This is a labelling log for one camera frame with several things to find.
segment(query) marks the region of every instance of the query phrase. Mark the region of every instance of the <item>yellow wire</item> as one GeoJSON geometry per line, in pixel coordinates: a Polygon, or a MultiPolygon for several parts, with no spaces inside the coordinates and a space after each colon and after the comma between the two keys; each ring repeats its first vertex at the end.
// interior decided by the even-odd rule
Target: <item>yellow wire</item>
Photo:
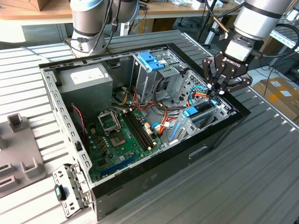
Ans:
{"type": "Polygon", "coordinates": [[[126,92],[126,96],[125,96],[125,99],[119,104],[120,106],[124,105],[128,99],[128,93],[129,91],[126,92]]]}

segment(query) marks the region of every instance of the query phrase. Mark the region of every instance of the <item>ram slot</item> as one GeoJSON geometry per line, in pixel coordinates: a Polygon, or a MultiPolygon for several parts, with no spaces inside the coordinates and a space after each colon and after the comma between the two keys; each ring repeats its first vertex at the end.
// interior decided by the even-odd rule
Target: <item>ram slot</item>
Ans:
{"type": "Polygon", "coordinates": [[[139,126],[138,121],[136,120],[135,116],[132,114],[128,114],[123,116],[124,121],[128,125],[130,131],[137,139],[139,144],[141,145],[143,150],[147,150],[148,147],[153,147],[153,143],[151,142],[150,138],[147,136],[145,131],[139,126]]]}
{"type": "Polygon", "coordinates": [[[136,128],[140,131],[140,135],[146,140],[147,144],[149,144],[150,147],[153,147],[154,144],[149,138],[149,136],[146,134],[145,130],[140,126],[139,122],[136,120],[136,117],[133,114],[129,115],[129,119],[133,122],[133,124],[136,126],[136,128]]]}

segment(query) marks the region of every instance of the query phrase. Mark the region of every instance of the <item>white label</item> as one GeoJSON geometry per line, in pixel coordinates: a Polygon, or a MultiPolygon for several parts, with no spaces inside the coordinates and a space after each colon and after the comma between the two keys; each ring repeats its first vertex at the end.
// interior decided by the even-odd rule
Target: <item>white label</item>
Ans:
{"type": "Polygon", "coordinates": [[[285,97],[291,97],[292,95],[290,94],[289,91],[280,91],[285,97]]]}
{"type": "Polygon", "coordinates": [[[166,64],[167,62],[165,60],[159,61],[160,64],[166,64]]]}
{"type": "Polygon", "coordinates": [[[271,83],[275,87],[280,87],[281,86],[281,84],[278,81],[272,81],[271,83]]]}
{"type": "Polygon", "coordinates": [[[96,80],[99,78],[104,78],[105,76],[103,73],[100,71],[99,68],[94,68],[94,69],[88,69],[84,71],[77,71],[71,73],[71,78],[74,82],[74,84],[80,84],[80,83],[85,83],[89,82],[92,80],[96,80]]]}

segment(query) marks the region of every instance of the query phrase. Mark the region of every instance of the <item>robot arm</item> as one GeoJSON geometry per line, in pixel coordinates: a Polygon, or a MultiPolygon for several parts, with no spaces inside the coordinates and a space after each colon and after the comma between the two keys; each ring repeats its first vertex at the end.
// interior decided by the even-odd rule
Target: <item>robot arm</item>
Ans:
{"type": "Polygon", "coordinates": [[[225,50],[214,57],[216,74],[210,71],[211,58],[203,59],[205,79],[210,89],[216,89],[216,95],[233,92],[251,85],[252,78],[245,75],[248,72],[248,56],[254,53],[253,46],[269,36],[292,0],[247,0],[235,20],[233,39],[225,50]],[[218,85],[220,76],[223,82],[218,85]],[[242,76],[239,83],[229,85],[231,79],[242,76]]]}
{"type": "Polygon", "coordinates": [[[71,48],[76,56],[88,56],[104,52],[105,25],[112,24],[116,30],[119,22],[136,18],[139,0],[71,0],[71,10],[74,25],[71,48]]]}

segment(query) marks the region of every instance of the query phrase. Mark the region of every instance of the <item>gray power supply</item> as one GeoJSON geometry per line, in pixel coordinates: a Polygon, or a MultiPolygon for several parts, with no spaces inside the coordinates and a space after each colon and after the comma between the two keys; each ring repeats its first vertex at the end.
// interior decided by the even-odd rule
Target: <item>gray power supply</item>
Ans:
{"type": "Polygon", "coordinates": [[[97,116],[111,106],[113,80],[102,64],[60,72],[58,87],[66,105],[74,104],[85,116],[97,116]]]}

